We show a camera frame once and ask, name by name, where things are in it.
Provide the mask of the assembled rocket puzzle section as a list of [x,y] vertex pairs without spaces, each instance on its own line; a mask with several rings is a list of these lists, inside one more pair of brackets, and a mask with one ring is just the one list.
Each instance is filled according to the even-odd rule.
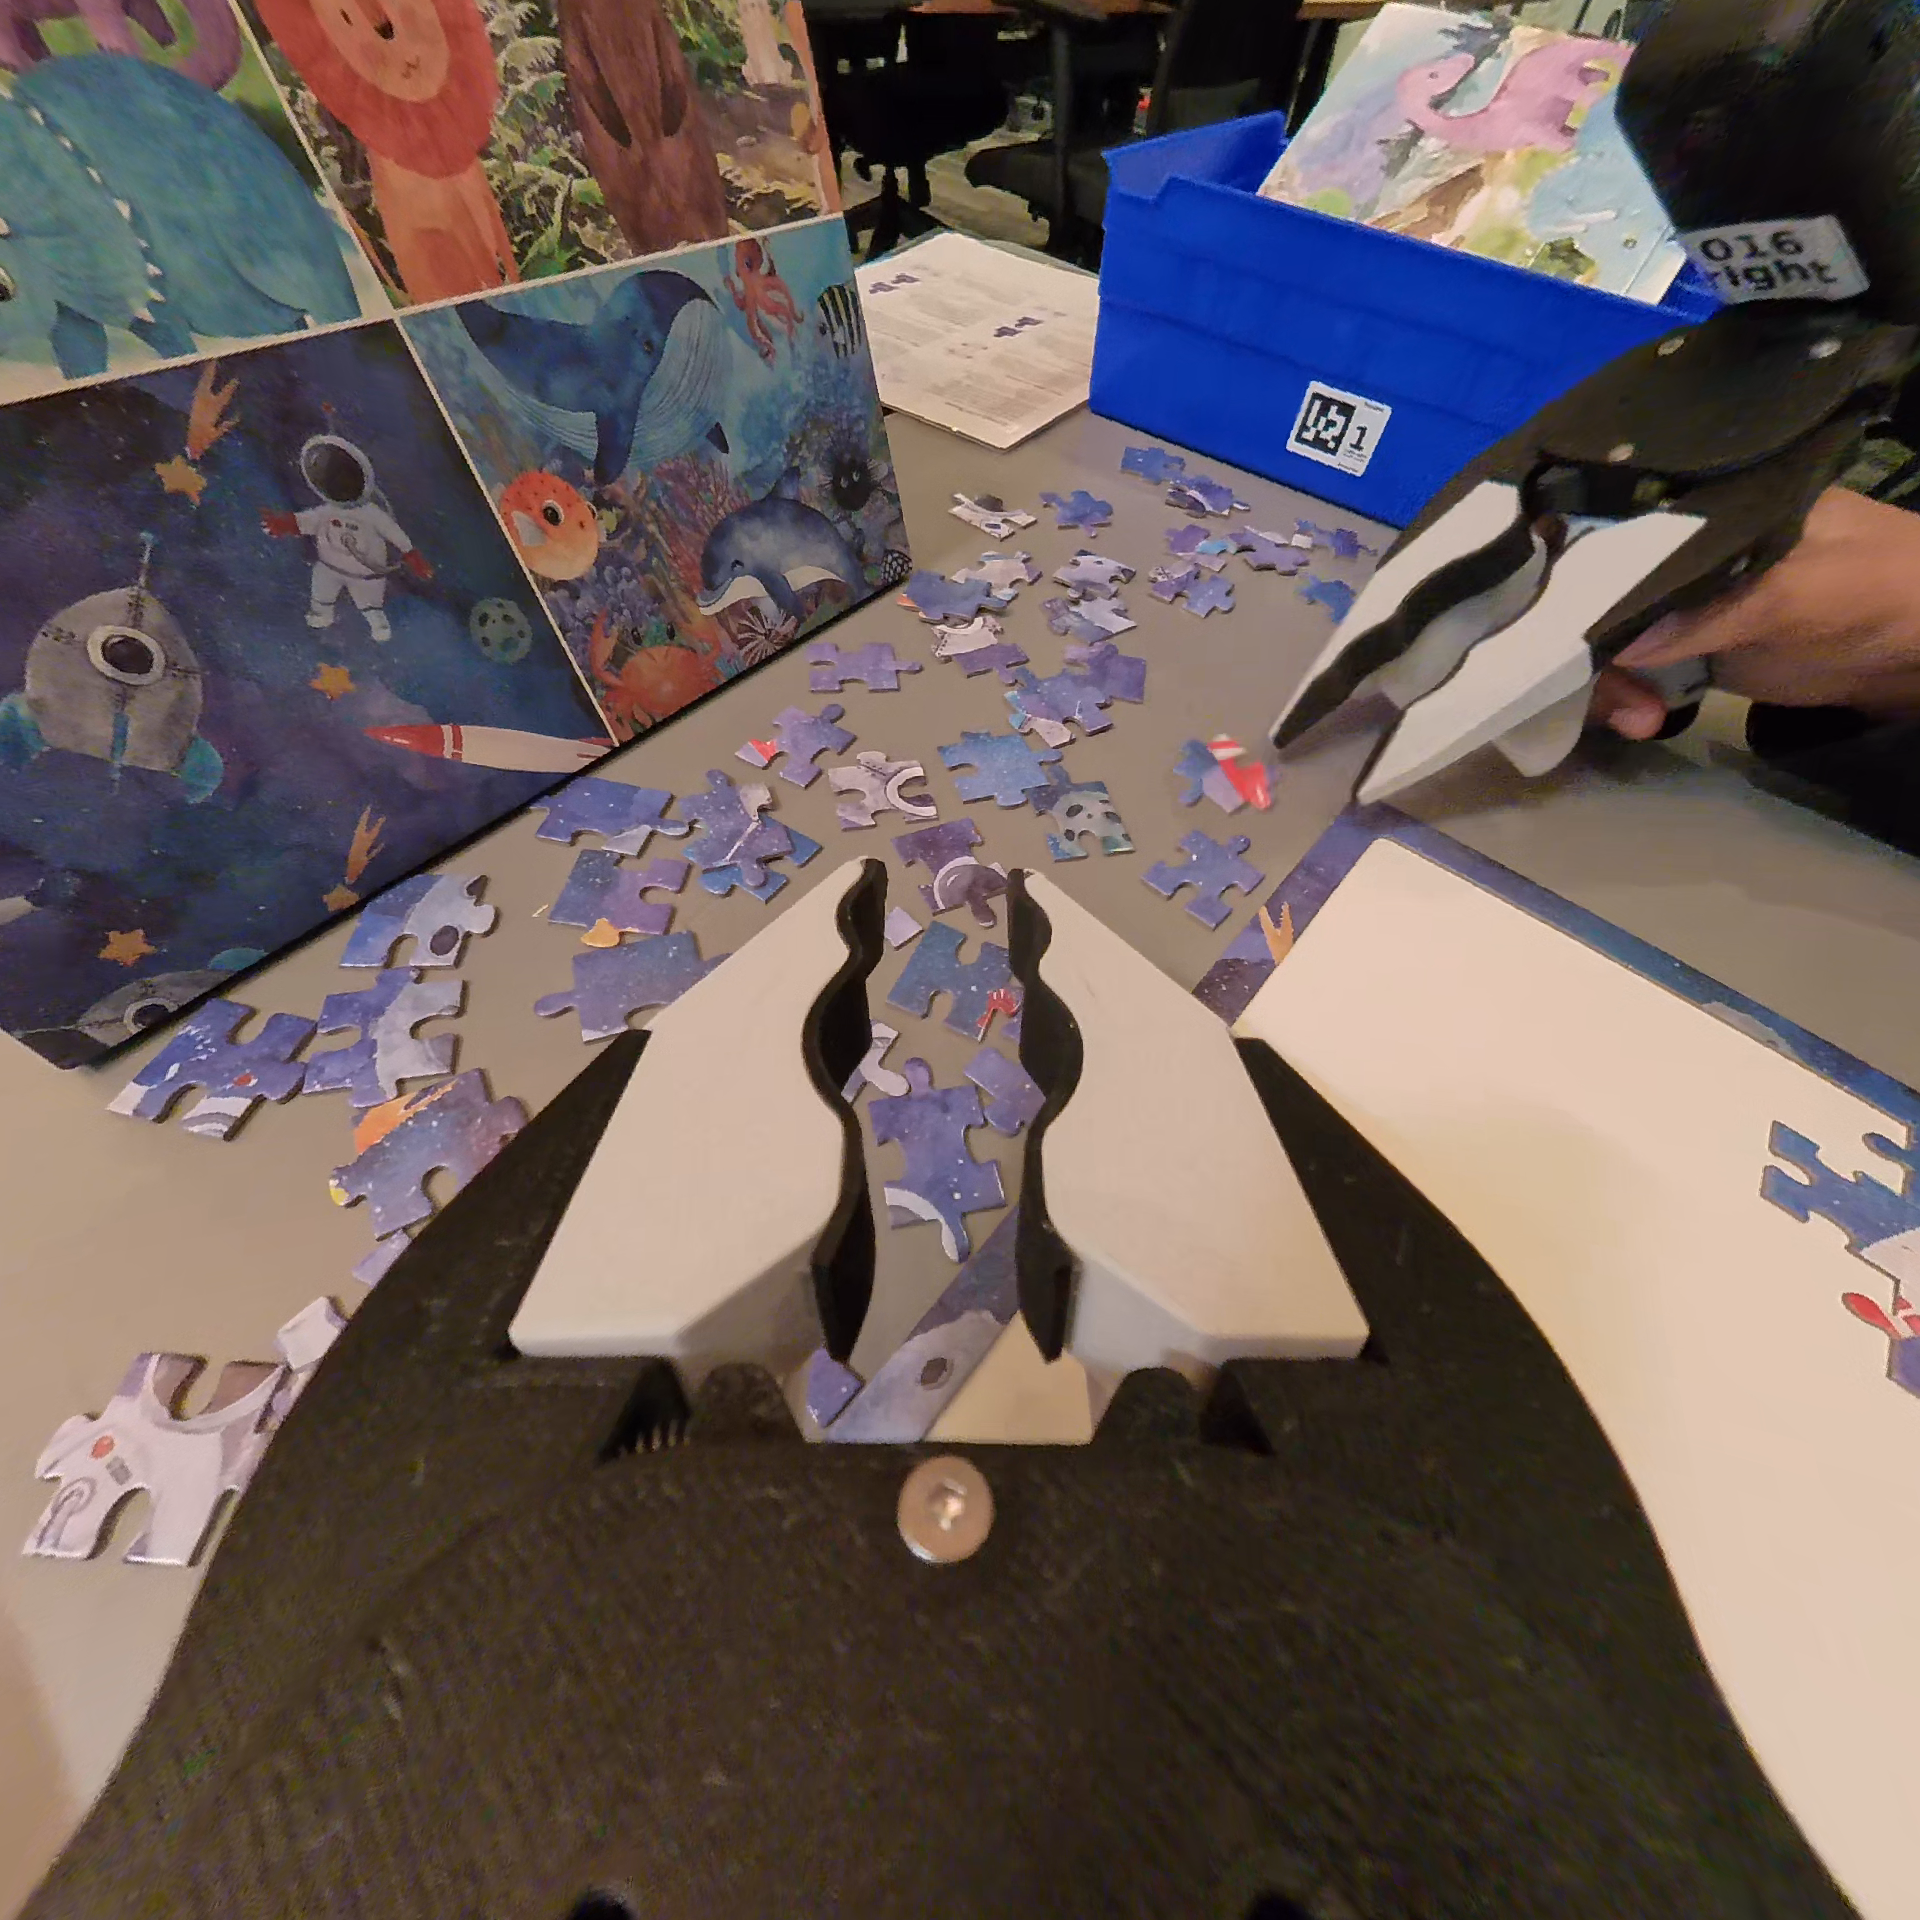
[[1868,1133],[1862,1147],[1897,1166],[1899,1183],[1840,1172],[1817,1139],[1774,1122],[1760,1194],[1804,1223],[1835,1223],[1846,1255],[1882,1278],[1873,1293],[1846,1290],[1842,1305],[1885,1334],[1885,1378],[1917,1396],[1917,1122],[1903,1139]]

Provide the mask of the red white puzzle piece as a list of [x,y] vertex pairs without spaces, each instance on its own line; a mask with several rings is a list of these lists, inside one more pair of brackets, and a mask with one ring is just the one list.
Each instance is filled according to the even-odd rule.
[[1212,803],[1233,817],[1240,810],[1268,812],[1275,803],[1275,776],[1261,753],[1239,737],[1219,730],[1212,737],[1189,737],[1177,756],[1177,800],[1182,807]]

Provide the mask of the blue plastic bin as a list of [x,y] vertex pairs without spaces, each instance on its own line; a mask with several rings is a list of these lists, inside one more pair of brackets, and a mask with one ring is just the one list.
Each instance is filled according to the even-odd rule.
[[1714,314],[1275,202],[1252,113],[1107,153],[1091,407],[1381,523],[1626,348]]

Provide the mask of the illustrated puzzle box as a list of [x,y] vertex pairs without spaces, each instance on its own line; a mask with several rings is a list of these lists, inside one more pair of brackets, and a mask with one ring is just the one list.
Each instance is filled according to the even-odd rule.
[[3,3],[3,1034],[57,1068],[910,568],[799,3]]

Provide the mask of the scatter of purple puzzle pieces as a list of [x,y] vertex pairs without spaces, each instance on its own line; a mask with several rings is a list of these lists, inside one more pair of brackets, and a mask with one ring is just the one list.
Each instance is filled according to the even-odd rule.
[[[1020,1062],[1021,993],[1008,962],[1008,891],[1020,871],[966,866],[962,836],[961,821],[932,822],[901,838],[899,852],[946,858],[927,902],[970,899],[985,911],[1004,907],[1004,944],[983,944],[966,962],[957,923],[914,923],[889,902],[885,950],[869,975],[873,1046],[847,1081],[876,1208],[876,1290],[847,1360],[827,1348],[804,1357],[808,1416],[827,1444],[927,1439],[946,1402],[1021,1315],[1021,1147],[1041,1089]],[[691,929],[587,947],[575,953],[570,987],[544,995],[539,1016],[570,1011],[587,1046],[611,1046],[604,1089],[615,1111],[653,1020],[723,960],[729,955],[703,955]],[[491,1101],[484,1074],[474,1072],[442,1076],[428,1089],[400,1089],[385,1113],[390,1126],[334,1175],[339,1205],[379,1216],[379,1250],[365,1278],[377,1282],[400,1268],[392,1293],[433,1278],[471,1293],[496,1282],[496,1313],[513,1323],[611,1113],[575,1120],[580,1172],[539,1172],[524,1108]],[[665,1357],[532,1357],[515,1352],[508,1329],[477,1340],[484,1389],[587,1383],[591,1366],[642,1360],[679,1394],[720,1383],[724,1372],[679,1372]],[[1107,1381],[1067,1360],[1091,1390],[1117,1390],[1121,1381],[1155,1372]],[[1350,1357],[1239,1357],[1189,1381],[1208,1389],[1254,1360]]]

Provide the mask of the dinosaur puzzle board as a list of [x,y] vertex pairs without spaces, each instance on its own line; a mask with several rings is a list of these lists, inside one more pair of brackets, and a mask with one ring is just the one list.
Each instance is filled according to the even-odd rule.
[[1389,3],[1261,199],[1660,304],[1685,269],[1618,125],[1634,43]]

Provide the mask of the laminated instruction sheet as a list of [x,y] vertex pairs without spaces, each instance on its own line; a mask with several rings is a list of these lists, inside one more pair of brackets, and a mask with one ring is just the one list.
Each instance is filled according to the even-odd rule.
[[1008,449],[1091,397],[1094,275],[943,228],[860,264],[855,286],[890,413]]

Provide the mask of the person's right hand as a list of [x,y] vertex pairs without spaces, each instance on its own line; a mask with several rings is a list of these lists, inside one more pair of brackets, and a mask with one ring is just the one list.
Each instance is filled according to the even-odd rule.
[[1656,737],[1668,704],[1652,671],[1685,661],[1747,702],[1917,717],[1917,517],[1831,485],[1785,558],[1637,637],[1598,675],[1586,717]]

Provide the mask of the blue framed puzzle tray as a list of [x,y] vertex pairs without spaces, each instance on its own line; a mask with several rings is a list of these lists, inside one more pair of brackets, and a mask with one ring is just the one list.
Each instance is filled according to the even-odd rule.
[[991,1914],[1917,1915],[1917,1396],[1879,1273],[1760,1194],[1886,1184],[1817,1068],[1398,822],[1239,1020],[1370,1345],[1173,1435],[997,1455],[909,1708],[1037,1863]]

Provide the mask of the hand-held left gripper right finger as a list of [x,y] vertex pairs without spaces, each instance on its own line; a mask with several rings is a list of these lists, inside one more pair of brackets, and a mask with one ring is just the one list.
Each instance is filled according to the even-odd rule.
[[1117,1381],[1356,1357],[1362,1305],[1244,1048],[1044,875],[1008,891],[1021,1072],[1020,1308],[1044,1360]]

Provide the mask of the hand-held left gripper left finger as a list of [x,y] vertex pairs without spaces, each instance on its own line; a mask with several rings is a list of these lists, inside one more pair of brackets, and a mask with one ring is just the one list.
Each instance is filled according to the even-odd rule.
[[851,858],[653,1020],[508,1326],[520,1355],[851,1355],[876,1208],[847,1081],[885,911],[885,862]]

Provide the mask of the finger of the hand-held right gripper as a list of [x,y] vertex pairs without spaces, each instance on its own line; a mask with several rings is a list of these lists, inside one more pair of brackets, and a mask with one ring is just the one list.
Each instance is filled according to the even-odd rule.
[[1291,752],[1356,702],[1407,713],[1462,667],[1480,640],[1524,614],[1546,583],[1546,539],[1522,484],[1483,480],[1378,566],[1306,681],[1275,717]]
[[1386,671],[1381,690],[1401,702],[1401,717],[1356,785],[1356,803],[1389,803],[1485,745],[1524,776],[1559,767],[1594,694],[1589,631],[1700,527],[1700,517],[1640,517],[1589,529],[1559,561],[1524,566],[1527,603],[1514,587],[1485,593],[1496,612],[1513,612],[1508,625],[1458,657],[1418,640]]

